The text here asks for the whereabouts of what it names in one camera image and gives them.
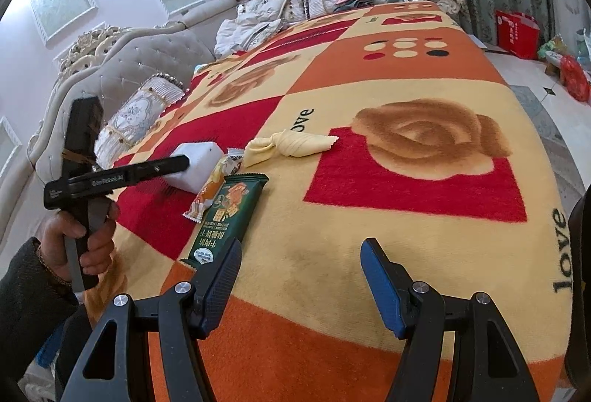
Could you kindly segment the left forearm dark sleeve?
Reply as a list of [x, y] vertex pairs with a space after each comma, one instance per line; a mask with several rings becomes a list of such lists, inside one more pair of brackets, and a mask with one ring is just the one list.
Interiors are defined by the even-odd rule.
[[18, 387], [27, 367], [58, 328], [64, 332], [56, 362], [62, 392], [92, 332], [85, 307], [70, 286], [41, 262], [31, 238], [13, 257], [1, 280], [1, 399], [23, 401]]

